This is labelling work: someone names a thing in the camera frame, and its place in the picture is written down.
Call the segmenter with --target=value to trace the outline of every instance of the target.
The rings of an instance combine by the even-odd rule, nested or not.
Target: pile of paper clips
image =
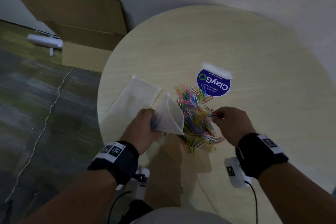
[[[184,85],[176,86],[176,94],[178,99],[176,103],[180,106],[184,114],[184,135],[179,136],[180,142],[186,152],[195,154],[195,149],[206,145],[211,149],[214,144],[224,141],[223,137],[216,137],[216,133],[210,124],[210,118],[215,116],[214,110],[211,107],[204,105],[205,110],[200,107],[210,101],[213,96],[206,94],[205,88]]]

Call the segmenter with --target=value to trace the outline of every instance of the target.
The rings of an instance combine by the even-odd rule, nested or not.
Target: left hand
[[[127,141],[142,155],[161,136],[159,131],[151,131],[153,109],[141,109],[126,128],[120,140]]]

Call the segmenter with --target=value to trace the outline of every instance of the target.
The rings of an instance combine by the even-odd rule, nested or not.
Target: floor
[[[44,128],[57,88],[71,67],[61,51],[25,40],[33,30],[0,21],[0,202],[29,159]],[[74,68],[51,112],[35,155],[13,194],[10,222],[15,223],[55,196],[84,171],[103,141],[97,119],[100,73]],[[0,223],[8,205],[0,208]]]

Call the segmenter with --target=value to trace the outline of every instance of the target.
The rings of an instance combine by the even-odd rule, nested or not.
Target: table top
[[[99,85],[104,142],[113,134],[104,122],[107,109],[132,74],[175,99],[175,86],[197,85],[203,62],[233,75],[229,92],[208,106],[245,110],[258,132],[268,135],[293,165],[331,192],[336,180],[335,87],[289,28],[243,10],[187,6],[158,14],[129,32],[112,52]],[[233,188],[224,166],[224,159],[234,155],[226,141],[213,152],[200,149],[195,156],[183,152],[174,136],[163,144],[154,142],[139,160],[151,171],[145,200],[154,207],[193,207],[233,223],[252,223],[252,190]],[[281,223],[256,180],[253,184],[260,223]]]

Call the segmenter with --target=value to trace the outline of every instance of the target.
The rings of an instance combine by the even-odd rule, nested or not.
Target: forearm
[[[284,224],[336,223],[336,200],[290,163],[272,165],[258,181]]]
[[[20,222],[101,223],[111,205],[117,184],[107,170],[86,171],[51,201]]]

